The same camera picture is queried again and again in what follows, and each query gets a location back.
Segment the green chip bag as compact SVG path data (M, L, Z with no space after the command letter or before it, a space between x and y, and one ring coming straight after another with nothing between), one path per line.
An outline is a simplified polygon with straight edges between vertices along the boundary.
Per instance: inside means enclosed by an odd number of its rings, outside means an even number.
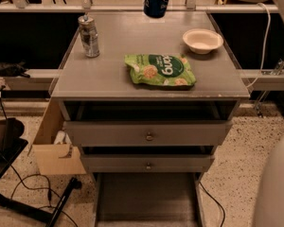
M191 87L196 78L184 55L132 54L124 57L132 82L163 87Z

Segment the cardboard box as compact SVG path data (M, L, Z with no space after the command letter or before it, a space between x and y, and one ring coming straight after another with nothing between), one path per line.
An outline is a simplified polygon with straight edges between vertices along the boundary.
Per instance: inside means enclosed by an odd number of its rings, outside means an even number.
M42 175L82 175L86 171L80 151L74 146L63 126L59 104L50 100L32 143L37 167Z

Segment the grey drawer cabinet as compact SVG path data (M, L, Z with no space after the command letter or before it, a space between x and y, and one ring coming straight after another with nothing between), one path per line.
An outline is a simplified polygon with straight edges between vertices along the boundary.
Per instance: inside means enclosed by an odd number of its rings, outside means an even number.
M65 122L219 122L231 121L240 102L249 96L224 48L207 55L189 51L182 40L192 28L213 27L204 12L172 11L160 20L141 12L95 12L100 54L83 55L75 43L52 98L60 104ZM127 54L183 54L197 82L189 90L153 89L132 83ZM82 147L84 155L210 155L217 146ZM199 183L204 172L191 173Z

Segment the silver energy drink can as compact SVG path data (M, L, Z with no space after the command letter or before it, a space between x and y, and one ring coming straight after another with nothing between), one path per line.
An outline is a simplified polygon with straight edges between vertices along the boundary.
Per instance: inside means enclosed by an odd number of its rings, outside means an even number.
M79 19L79 30L82 46L85 55L89 58L95 58L99 55L98 31L95 20L87 14L82 15Z

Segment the grey top drawer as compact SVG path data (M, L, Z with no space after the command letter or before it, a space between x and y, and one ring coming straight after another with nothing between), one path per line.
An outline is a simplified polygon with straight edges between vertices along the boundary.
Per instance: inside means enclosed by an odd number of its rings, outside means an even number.
M65 122L72 143L82 147L218 146L231 121Z

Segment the white paper bowl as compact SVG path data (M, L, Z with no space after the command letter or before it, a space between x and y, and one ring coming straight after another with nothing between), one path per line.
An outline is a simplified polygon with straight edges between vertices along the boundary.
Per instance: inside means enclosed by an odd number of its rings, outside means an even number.
M223 46L223 38L220 34L200 28L185 32L183 41L192 52L200 55L208 54Z

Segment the blue pepsi can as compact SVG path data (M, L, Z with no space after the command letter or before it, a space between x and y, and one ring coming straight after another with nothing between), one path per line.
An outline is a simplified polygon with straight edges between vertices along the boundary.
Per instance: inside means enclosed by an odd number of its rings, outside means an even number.
M151 18L162 18L165 16L169 0L145 0L144 13Z

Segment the grey drawer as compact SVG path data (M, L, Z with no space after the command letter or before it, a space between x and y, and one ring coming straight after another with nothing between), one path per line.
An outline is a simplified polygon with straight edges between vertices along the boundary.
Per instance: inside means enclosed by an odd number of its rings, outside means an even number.
M92 227L205 227L191 173L98 175Z
M84 155L80 157L89 173L104 172L206 172L210 155Z
M65 122L72 143L82 147L218 146L231 121Z

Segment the grey bottom drawer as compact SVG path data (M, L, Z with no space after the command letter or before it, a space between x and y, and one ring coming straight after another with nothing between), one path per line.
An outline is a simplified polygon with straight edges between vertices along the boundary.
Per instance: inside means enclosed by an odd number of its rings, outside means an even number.
M92 227L205 227L191 173L98 175Z

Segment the grey middle drawer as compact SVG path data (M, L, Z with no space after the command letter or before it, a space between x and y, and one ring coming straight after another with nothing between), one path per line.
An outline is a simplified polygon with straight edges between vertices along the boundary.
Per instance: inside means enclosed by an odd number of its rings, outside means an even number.
M84 155L80 157L89 173L104 172L206 172L210 155Z

